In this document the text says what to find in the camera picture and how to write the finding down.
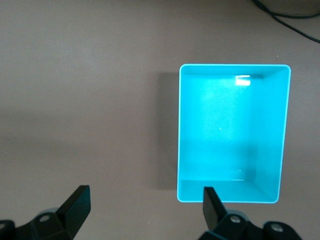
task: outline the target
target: gray table surface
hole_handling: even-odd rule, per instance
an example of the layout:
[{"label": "gray table surface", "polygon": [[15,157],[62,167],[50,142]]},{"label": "gray table surface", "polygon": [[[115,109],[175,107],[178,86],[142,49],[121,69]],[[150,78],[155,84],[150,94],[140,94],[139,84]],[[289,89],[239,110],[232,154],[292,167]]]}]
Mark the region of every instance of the gray table surface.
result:
[{"label": "gray table surface", "polygon": [[[320,37],[319,18],[287,22]],[[0,219],[22,225],[88,184],[76,240],[196,240],[202,205],[176,197],[184,63],[291,67],[280,199],[226,207],[319,239],[320,44],[249,0],[1,0]]]}]

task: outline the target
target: plastic container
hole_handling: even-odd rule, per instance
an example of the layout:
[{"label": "plastic container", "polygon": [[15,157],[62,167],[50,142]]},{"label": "plastic container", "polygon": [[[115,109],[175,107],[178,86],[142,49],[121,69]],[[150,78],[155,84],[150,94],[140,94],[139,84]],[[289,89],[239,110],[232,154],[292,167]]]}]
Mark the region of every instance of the plastic container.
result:
[{"label": "plastic container", "polygon": [[279,199],[291,69],[287,65],[184,64],[179,76],[177,198]]}]

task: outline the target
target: cyan plastic bin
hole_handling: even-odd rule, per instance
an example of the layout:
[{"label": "cyan plastic bin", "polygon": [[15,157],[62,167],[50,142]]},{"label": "cyan plastic bin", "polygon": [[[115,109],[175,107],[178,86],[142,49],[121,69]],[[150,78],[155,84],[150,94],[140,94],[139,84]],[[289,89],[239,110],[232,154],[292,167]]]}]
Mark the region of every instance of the cyan plastic bin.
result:
[{"label": "cyan plastic bin", "polygon": [[184,64],[179,77],[177,198],[279,199],[291,69],[287,65]]}]

